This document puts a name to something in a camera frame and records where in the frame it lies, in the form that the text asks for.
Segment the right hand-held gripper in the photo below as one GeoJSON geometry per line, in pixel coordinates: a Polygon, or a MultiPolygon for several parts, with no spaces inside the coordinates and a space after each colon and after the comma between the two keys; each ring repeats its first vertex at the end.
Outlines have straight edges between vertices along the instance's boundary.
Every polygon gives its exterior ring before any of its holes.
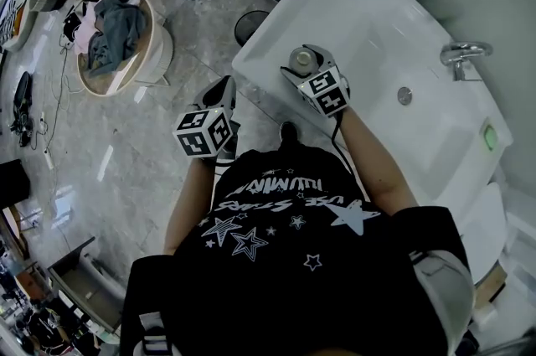
{"type": "Polygon", "coordinates": [[[291,68],[281,66],[281,73],[297,86],[304,101],[319,115],[331,117],[343,110],[349,103],[349,88],[345,77],[340,73],[332,54],[317,45],[304,44],[307,66],[323,68],[316,73],[299,74],[291,68]]]}

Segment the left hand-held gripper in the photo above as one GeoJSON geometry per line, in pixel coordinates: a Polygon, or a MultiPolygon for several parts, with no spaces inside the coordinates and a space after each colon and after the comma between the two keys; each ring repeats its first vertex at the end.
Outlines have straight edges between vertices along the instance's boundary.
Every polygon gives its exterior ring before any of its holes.
{"type": "Polygon", "coordinates": [[[173,137],[188,157],[235,159],[240,124],[232,120],[236,104],[233,76],[220,78],[199,92],[178,116],[173,137]],[[225,106],[219,105],[225,91],[225,106]]]}

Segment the white round plastic bottle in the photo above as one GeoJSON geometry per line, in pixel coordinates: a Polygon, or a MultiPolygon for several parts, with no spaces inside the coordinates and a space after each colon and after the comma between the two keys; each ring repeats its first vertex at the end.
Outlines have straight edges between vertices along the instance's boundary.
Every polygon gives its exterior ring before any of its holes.
{"type": "Polygon", "coordinates": [[[317,52],[305,45],[294,49],[288,62],[288,67],[300,77],[316,74],[321,65],[322,58],[319,58],[317,52]]]}

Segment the person's left forearm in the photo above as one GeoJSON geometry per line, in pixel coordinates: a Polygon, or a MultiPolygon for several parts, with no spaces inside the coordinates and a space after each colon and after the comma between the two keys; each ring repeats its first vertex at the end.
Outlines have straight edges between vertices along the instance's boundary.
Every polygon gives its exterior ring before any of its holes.
{"type": "Polygon", "coordinates": [[[183,240],[206,217],[211,208],[215,161],[195,158],[189,165],[164,239],[163,254],[173,255],[183,240]]]}

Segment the person's right forearm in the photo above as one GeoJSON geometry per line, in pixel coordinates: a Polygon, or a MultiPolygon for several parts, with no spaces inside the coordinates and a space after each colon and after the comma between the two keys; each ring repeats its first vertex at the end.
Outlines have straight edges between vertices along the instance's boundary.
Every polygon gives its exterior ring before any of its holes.
{"type": "Polygon", "coordinates": [[[371,201],[388,215],[418,203],[399,166],[357,113],[343,110],[340,132],[371,201]]]}

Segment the white ceramic bathroom sink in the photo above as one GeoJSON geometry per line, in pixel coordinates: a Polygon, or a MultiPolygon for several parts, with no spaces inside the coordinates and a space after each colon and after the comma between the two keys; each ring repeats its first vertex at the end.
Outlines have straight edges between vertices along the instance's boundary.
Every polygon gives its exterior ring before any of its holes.
{"type": "Polygon", "coordinates": [[[418,201],[447,207],[462,224],[513,137],[476,70],[454,81],[440,62],[450,40],[415,0],[280,0],[232,66],[328,134],[333,121],[308,106],[280,71],[304,44],[328,50],[348,79],[352,108],[418,201]],[[403,86],[413,93],[408,106],[397,100],[403,86]],[[485,120],[497,131],[493,152],[481,137],[485,120]]]}

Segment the person's black shoe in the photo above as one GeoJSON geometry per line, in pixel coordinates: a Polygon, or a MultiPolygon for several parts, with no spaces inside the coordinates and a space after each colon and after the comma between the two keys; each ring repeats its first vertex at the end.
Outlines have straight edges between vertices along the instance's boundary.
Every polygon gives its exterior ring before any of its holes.
{"type": "Polygon", "coordinates": [[[291,121],[285,121],[280,126],[280,150],[290,149],[300,144],[298,127],[291,121]]]}

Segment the black mesh trash bin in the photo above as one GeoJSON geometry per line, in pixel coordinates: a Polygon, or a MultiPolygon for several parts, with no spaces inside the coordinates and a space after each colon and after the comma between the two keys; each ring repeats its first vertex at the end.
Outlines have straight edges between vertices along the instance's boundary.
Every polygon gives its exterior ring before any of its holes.
{"type": "Polygon", "coordinates": [[[253,10],[242,15],[234,26],[234,38],[243,47],[255,31],[262,25],[269,13],[263,10],[253,10]]]}

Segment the round white laundry basket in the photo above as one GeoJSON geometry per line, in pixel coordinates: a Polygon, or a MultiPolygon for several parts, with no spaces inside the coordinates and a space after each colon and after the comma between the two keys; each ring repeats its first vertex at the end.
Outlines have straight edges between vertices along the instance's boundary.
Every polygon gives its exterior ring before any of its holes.
{"type": "Polygon", "coordinates": [[[122,61],[116,70],[89,77],[88,55],[77,55],[77,71],[83,87],[97,97],[122,93],[130,85],[170,86],[165,74],[173,58],[171,34],[163,27],[164,18],[148,0],[140,0],[147,26],[137,42],[135,54],[122,61]]]}

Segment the grey garment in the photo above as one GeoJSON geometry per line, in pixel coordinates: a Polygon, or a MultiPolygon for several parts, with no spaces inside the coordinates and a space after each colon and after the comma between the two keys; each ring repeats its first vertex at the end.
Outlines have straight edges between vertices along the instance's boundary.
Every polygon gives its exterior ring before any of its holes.
{"type": "Polygon", "coordinates": [[[88,45],[88,76],[109,74],[125,59],[133,56],[147,20],[132,0],[100,0],[94,7],[102,22],[88,45]]]}

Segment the pink garment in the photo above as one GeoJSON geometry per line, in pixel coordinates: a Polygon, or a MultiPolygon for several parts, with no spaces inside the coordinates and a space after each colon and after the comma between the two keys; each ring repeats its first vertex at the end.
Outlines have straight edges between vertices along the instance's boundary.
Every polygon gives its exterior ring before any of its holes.
{"type": "Polygon", "coordinates": [[[76,54],[87,54],[91,38],[99,33],[95,27],[96,16],[90,10],[81,19],[80,26],[74,31],[74,49],[76,54]]]}

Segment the chrome faucet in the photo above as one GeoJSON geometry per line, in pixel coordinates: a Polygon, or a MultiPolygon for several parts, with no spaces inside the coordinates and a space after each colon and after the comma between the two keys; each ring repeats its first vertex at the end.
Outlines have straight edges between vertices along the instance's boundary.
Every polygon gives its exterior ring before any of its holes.
{"type": "Polygon", "coordinates": [[[442,47],[440,62],[451,70],[454,81],[467,81],[464,64],[469,62],[471,58],[491,54],[493,54],[493,47],[485,42],[452,42],[442,47]]]}

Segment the green soap bar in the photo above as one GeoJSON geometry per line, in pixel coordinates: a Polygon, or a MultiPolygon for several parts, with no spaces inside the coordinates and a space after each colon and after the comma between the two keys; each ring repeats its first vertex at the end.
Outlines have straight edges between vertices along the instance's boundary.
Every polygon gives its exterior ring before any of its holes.
{"type": "Polygon", "coordinates": [[[497,131],[495,130],[493,124],[489,120],[485,120],[482,124],[480,133],[486,148],[490,152],[493,152],[498,143],[497,131]]]}

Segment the person's black star t-shirt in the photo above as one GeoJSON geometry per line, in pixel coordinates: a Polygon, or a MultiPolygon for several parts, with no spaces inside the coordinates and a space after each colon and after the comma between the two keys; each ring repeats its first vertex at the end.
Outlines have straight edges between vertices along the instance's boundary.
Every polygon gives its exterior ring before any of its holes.
{"type": "Polygon", "coordinates": [[[250,150],[173,255],[133,263],[120,355],[155,312],[182,356],[448,356],[473,304],[448,209],[388,215],[330,152],[250,150]]]}

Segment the striped round cushion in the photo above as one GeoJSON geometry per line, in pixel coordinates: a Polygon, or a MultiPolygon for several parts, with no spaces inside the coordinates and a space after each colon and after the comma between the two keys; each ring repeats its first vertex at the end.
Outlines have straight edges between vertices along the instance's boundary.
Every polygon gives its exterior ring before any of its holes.
{"type": "Polygon", "coordinates": [[[17,52],[24,46],[36,16],[29,0],[0,0],[0,53],[17,52]]]}

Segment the black box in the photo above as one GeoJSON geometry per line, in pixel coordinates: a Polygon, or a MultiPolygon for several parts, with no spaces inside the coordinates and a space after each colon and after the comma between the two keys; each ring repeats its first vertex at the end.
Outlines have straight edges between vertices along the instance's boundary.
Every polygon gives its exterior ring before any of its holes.
{"type": "Polygon", "coordinates": [[[20,159],[0,164],[0,210],[22,202],[30,195],[30,182],[20,159]]]}

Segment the grey open cabinet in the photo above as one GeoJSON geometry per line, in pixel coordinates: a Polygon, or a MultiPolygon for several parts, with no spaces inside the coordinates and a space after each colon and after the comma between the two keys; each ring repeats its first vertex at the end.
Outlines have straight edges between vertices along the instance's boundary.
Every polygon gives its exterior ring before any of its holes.
{"type": "Polygon", "coordinates": [[[126,289],[91,255],[94,237],[48,267],[52,289],[62,303],[104,343],[120,343],[126,289]]]}

